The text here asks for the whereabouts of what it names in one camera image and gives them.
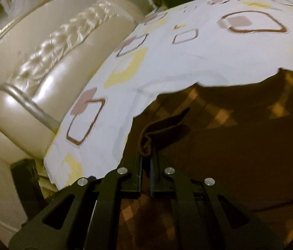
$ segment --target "patterned bedsheet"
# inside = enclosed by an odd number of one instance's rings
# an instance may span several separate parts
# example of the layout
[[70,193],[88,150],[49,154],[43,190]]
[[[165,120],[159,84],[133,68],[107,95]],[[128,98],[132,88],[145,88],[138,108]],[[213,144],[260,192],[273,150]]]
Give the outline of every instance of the patterned bedsheet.
[[146,16],[89,81],[44,159],[62,189],[120,163],[133,118],[157,95],[260,82],[293,70],[293,0],[196,0]]

